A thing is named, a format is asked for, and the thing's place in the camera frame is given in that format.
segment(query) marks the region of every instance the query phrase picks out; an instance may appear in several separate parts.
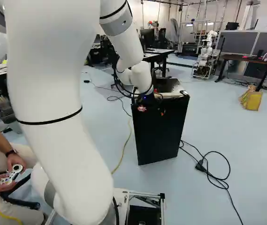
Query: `yellow bag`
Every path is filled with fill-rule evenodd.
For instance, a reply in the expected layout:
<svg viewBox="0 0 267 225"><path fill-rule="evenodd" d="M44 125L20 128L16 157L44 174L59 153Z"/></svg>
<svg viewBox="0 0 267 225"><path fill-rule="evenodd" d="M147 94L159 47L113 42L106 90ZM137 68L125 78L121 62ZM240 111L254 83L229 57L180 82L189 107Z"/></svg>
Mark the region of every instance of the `yellow bag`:
<svg viewBox="0 0 267 225"><path fill-rule="evenodd" d="M255 91L254 85L249 85L248 90L239 98L244 109L258 111L263 95L262 91Z"/></svg>

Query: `chair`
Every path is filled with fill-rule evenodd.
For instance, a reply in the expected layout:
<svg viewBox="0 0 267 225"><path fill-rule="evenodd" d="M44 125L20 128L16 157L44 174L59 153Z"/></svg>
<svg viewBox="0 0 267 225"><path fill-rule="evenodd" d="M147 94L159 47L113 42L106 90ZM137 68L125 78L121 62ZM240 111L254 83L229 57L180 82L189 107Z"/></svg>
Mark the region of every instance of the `chair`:
<svg viewBox="0 0 267 225"><path fill-rule="evenodd" d="M162 69L161 65L163 64L163 61L157 61L156 63L158 64L158 67L155 67L155 68L154 68L154 71L156 71L156 70L160 70L160 71L162 72L163 69Z"/></svg>
<svg viewBox="0 0 267 225"><path fill-rule="evenodd" d="M166 28L161 28L160 29L160 34L159 34L159 43L158 43L158 48L160 49L166 49L168 45L168 40L166 39ZM163 61L157 61L156 62L159 66L155 67L154 70L160 70L162 71L161 65L163 64Z"/></svg>

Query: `game controller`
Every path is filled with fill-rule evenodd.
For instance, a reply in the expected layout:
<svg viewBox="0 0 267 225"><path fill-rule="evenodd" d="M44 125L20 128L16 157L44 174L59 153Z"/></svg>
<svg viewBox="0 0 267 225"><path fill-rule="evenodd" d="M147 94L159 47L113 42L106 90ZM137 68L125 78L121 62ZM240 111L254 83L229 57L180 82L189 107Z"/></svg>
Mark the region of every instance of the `game controller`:
<svg viewBox="0 0 267 225"><path fill-rule="evenodd" d="M23 170L23 166L22 165L14 164L12 166L12 171L9 173L9 175L0 180L0 185L2 185L2 184L6 184L6 185L11 184L17 178L17 176L20 174L20 172L22 170Z"/></svg>

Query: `beige pants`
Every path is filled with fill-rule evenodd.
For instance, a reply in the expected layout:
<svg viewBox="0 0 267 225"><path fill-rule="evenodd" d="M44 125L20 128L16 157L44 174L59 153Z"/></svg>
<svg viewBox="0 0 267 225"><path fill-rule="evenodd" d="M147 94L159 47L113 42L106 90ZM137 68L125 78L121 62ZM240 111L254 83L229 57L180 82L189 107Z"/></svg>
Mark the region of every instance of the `beige pants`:
<svg viewBox="0 0 267 225"><path fill-rule="evenodd" d="M32 168L36 163L36 158L28 146L12 144L18 151L18 154L25 160L27 168ZM7 158L0 152L0 172L7 170ZM4 202L0 197L0 211L11 217L18 218L24 225L41 225L44 220L44 215L41 211L30 210L26 207L12 205ZM0 216L0 225L17 225L14 220L4 219Z"/></svg>

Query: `black box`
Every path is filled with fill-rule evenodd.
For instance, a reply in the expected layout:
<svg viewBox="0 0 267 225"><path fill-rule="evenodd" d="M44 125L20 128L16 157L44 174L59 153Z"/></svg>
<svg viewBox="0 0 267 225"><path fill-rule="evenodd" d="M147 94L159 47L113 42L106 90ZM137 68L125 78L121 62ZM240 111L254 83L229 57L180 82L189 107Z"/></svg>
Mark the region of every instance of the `black box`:
<svg viewBox="0 0 267 225"><path fill-rule="evenodd" d="M189 95L164 98L145 112L131 106L138 165L177 157L189 100Z"/></svg>

